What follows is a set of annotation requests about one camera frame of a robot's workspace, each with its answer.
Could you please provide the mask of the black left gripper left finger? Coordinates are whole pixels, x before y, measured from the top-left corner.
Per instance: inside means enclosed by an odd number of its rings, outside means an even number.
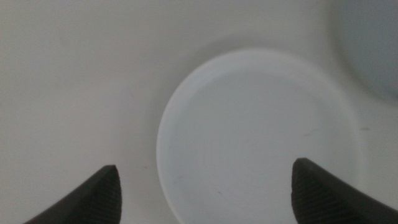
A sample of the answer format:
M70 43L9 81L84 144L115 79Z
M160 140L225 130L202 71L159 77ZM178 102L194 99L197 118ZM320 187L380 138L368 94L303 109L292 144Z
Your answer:
M98 170L64 198L27 224L119 224L122 191L117 167Z

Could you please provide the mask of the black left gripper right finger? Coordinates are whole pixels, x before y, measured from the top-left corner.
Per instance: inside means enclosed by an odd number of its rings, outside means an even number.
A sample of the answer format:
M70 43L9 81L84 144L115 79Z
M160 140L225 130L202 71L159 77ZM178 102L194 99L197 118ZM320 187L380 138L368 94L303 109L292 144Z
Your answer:
M397 224L397 210L373 199L307 158L292 168L297 223Z

